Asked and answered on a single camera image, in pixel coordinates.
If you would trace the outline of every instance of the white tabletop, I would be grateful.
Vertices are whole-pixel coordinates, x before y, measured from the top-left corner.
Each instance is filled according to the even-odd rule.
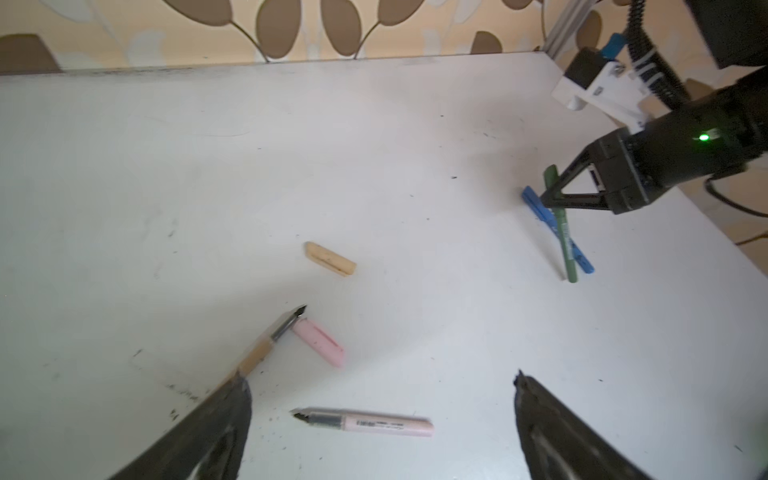
[[[0,79],[0,477],[109,476],[308,303],[347,367],[280,341],[241,478],[527,478],[518,369],[658,480],[754,478],[768,280],[675,190],[570,212],[597,272],[564,281],[519,194],[614,126],[558,77],[512,54]]]

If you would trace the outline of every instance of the pink pen cap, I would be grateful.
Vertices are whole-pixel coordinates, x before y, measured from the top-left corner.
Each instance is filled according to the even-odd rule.
[[[291,330],[328,363],[336,368],[344,366],[344,348],[312,320],[303,317],[293,324]]]

